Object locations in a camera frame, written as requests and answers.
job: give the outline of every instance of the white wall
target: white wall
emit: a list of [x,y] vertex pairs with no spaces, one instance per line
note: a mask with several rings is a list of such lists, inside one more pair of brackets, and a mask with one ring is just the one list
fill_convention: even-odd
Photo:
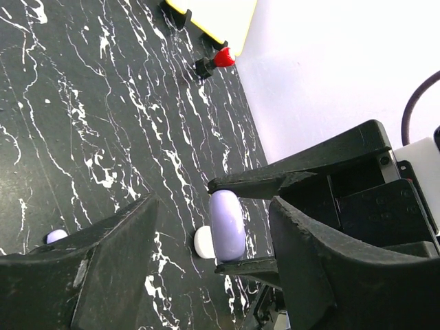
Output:
[[[268,162],[368,120],[394,147],[411,93],[440,70],[440,3],[258,0],[237,67]],[[423,96],[411,140],[440,125],[440,82]]]

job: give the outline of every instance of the black cable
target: black cable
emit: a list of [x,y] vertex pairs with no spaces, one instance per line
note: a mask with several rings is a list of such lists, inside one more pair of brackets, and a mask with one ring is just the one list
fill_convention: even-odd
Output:
[[431,77],[423,81],[422,84],[412,94],[408,103],[406,104],[404,115],[401,119],[401,143],[404,146],[410,144],[410,120],[411,114],[413,113],[417,101],[428,90],[429,87],[433,86],[439,80],[440,71],[436,72]]

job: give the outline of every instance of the black marble surface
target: black marble surface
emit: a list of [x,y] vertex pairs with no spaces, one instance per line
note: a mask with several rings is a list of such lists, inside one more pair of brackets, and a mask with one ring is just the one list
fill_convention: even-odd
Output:
[[[236,69],[151,0],[0,0],[0,254],[27,253],[155,191],[163,219],[139,330],[238,328],[256,285],[213,273],[193,234],[207,182],[265,164]],[[271,243],[266,205],[243,200],[247,257]]]

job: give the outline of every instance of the purple object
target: purple object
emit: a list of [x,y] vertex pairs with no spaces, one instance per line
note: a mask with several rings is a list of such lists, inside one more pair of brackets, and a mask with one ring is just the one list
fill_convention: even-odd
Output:
[[209,206],[215,256],[223,263],[241,259],[246,236],[239,199],[232,191],[218,190]]

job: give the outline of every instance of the screw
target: screw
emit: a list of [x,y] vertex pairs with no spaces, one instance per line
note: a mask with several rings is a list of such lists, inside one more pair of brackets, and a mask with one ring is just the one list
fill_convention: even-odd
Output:
[[384,205],[385,204],[385,198],[383,198],[383,197],[376,198],[376,203],[378,205]]
[[391,212],[385,212],[385,213],[382,213],[381,217],[382,217],[382,220],[388,221],[393,218],[393,215],[391,214]]
[[406,208],[406,212],[415,215],[419,212],[419,208],[416,205],[411,205]]
[[380,164],[382,164],[384,166],[388,165],[390,163],[390,157],[387,157],[387,156],[382,157],[379,162],[380,162]]
[[368,217],[368,220],[370,220],[371,222],[379,222],[379,216],[377,214],[372,214]]
[[402,196],[402,197],[405,197],[405,198],[410,198],[411,197],[411,191],[409,190],[409,189],[403,189],[401,192],[400,192],[400,195]]

